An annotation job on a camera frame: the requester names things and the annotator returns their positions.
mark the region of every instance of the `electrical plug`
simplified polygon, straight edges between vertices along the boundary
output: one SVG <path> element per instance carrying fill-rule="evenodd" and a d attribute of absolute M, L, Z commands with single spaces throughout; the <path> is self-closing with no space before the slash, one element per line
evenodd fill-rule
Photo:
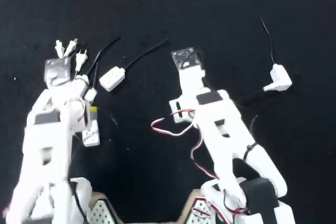
<path fill-rule="evenodd" d="M 62 42 L 60 40 L 56 40 L 55 49 L 56 49 L 58 58 L 62 59 L 64 56 L 64 47 L 62 46 Z"/>
<path fill-rule="evenodd" d="M 270 90 L 285 91 L 292 86 L 292 81 L 283 65 L 274 64 L 270 74 L 273 83 L 264 86 L 264 92 Z"/>
<path fill-rule="evenodd" d="M 76 73 L 80 71 L 81 67 L 88 59 L 86 52 L 87 50 L 85 50 L 85 52 L 82 54 L 81 51 L 79 51 L 79 53 L 76 54 L 76 68 L 75 68 Z"/>
<path fill-rule="evenodd" d="M 78 39 L 74 39 L 69 42 L 67 50 L 64 53 L 64 58 L 68 57 L 71 54 L 71 52 L 75 50 L 77 43 L 78 43 Z"/>

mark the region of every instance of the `black table surface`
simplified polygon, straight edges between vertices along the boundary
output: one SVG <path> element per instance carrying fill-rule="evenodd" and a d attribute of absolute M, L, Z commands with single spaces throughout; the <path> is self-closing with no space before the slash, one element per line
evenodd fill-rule
<path fill-rule="evenodd" d="M 249 125 L 258 115 L 253 135 L 287 182 L 283 201 L 296 222 L 332 218 L 335 0 L 0 0 L 1 209 L 18 181 L 26 116 L 45 88 L 44 61 L 56 57 L 55 40 L 79 38 L 92 61 L 121 35 L 101 59 L 102 75 L 169 37 L 167 46 L 133 65 L 116 90 L 98 87 L 101 144 L 74 142 L 71 176 L 89 179 L 125 222 L 176 220 L 192 189 L 208 178 L 189 158 L 196 131 L 170 137 L 150 129 L 181 94 L 170 52 L 201 49 L 208 81 L 237 101 L 271 82 L 259 16 L 274 40 L 275 61 L 286 67 L 293 86 L 249 99 L 240 109 L 243 121 Z M 185 125 L 166 120 L 162 126 L 178 131 Z M 205 147 L 196 159 L 212 168 Z M 244 171 L 235 164 L 237 175 Z"/>

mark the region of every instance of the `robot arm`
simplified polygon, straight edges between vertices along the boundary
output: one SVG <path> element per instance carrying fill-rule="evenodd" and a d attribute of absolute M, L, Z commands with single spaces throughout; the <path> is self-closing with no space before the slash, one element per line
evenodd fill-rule
<path fill-rule="evenodd" d="M 174 120 L 191 121 L 199 129 L 218 177 L 202 186 L 204 196 L 221 209 L 230 223 L 234 220 L 235 224 L 295 223 L 291 208 L 278 201 L 287 193 L 285 180 L 264 148 L 256 144 L 227 92 L 203 86 L 205 73 L 193 48 L 172 52 L 172 57 L 182 89 L 182 95 L 170 101 L 172 112 L 195 109 L 194 118 L 188 113 L 175 113 Z M 233 158 L 244 160 L 260 178 L 252 181 L 236 178 Z M 218 184 L 220 191 L 214 189 L 214 184 Z M 256 199 L 255 195 L 266 196 Z M 233 214 L 230 210 L 234 208 L 247 208 L 249 215 Z"/>
<path fill-rule="evenodd" d="M 6 216 L 7 224 L 41 218 L 52 224 L 84 221 L 69 186 L 68 169 L 72 136 L 91 128 L 90 104 L 76 97 L 56 105 L 53 95 L 57 95 L 55 90 L 44 90 L 28 114 L 21 173 Z M 70 181 L 77 184 L 81 208 L 88 213 L 90 183 L 84 178 Z"/>

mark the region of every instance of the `power plug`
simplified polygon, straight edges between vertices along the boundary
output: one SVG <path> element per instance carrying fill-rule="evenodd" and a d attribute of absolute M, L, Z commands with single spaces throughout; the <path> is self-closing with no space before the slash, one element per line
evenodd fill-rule
<path fill-rule="evenodd" d="M 123 79 L 125 79 L 125 70 L 123 68 L 114 67 L 100 77 L 99 83 L 103 88 L 110 92 L 118 86 Z"/>
<path fill-rule="evenodd" d="M 85 147 L 97 146 L 100 144 L 97 120 L 92 121 L 92 126 L 88 131 L 82 131 L 82 140 Z"/>
<path fill-rule="evenodd" d="M 292 81 L 283 65 L 274 64 L 270 74 L 273 83 L 264 86 L 264 92 L 270 90 L 285 91 L 292 86 Z"/>

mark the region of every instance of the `power cord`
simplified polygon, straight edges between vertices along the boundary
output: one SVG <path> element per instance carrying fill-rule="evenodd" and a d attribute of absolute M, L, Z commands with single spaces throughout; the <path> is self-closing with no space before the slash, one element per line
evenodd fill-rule
<path fill-rule="evenodd" d="M 112 91 L 116 86 L 118 86 L 125 79 L 125 71 L 127 69 L 129 69 L 134 63 L 136 63 L 143 56 L 148 55 L 149 53 L 158 49 L 161 45 L 163 45 L 167 41 L 168 41 L 168 38 L 159 42 L 155 46 L 149 48 L 148 50 L 146 50 L 145 52 L 137 56 L 135 59 L 133 59 L 124 68 L 114 67 L 110 69 L 106 74 L 100 77 L 99 79 L 100 85 L 102 85 L 102 87 L 105 88 L 108 92 Z"/>
<path fill-rule="evenodd" d="M 94 70 L 94 78 L 93 78 L 93 83 L 92 83 L 92 87 L 95 89 L 96 88 L 96 84 L 97 84 L 97 78 L 98 78 L 98 71 L 99 71 L 99 62 L 96 63 L 96 69 Z"/>
<path fill-rule="evenodd" d="M 260 21 L 261 21 L 261 24 L 265 30 L 265 33 L 267 34 L 267 37 L 268 37 L 268 40 L 269 40 L 269 44 L 270 44 L 270 47 L 271 47 L 271 51 L 270 51 L 270 56 L 271 56 L 271 60 L 273 62 L 273 64 L 276 64 L 275 61 L 274 61 L 274 43 L 273 43 L 273 40 L 268 32 L 268 29 L 263 21 L 263 19 L 261 17 L 259 17 Z"/>
<path fill-rule="evenodd" d="M 96 58 L 94 59 L 93 63 L 91 64 L 91 66 L 89 67 L 88 71 L 85 73 L 86 76 L 89 76 L 91 71 L 93 70 L 96 62 L 100 59 L 100 57 L 103 55 L 103 53 L 109 49 L 112 45 L 114 45 L 116 42 L 118 42 L 121 39 L 121 36 L 117 37 L 116 39 L 112 40 L 111 42 L 109 42 L 106 46 L 104 46 L 98 53 Z"/>
<path fill-rule="evenodd" d="M 140 60 L 142 57 L 144 57 L 145 55 L 150 54 L 151 52 L 153 52 L 154 50 L 158 49 L 161 45 L 165 44 L 169 39 L 165 38 L 164 40 L 162 40 L 161 42 L 157 43 L 156 45 L 154 45 L 153 47 L 147 49 L 145 52 L 143 52 L 142 54 L 138 55 L 134 60 L 132 60 L 130 63 L 128 63 L 124 69 L 127 70 L 129 69 L 134 63 L 136 63 L 138 60 Z"/>

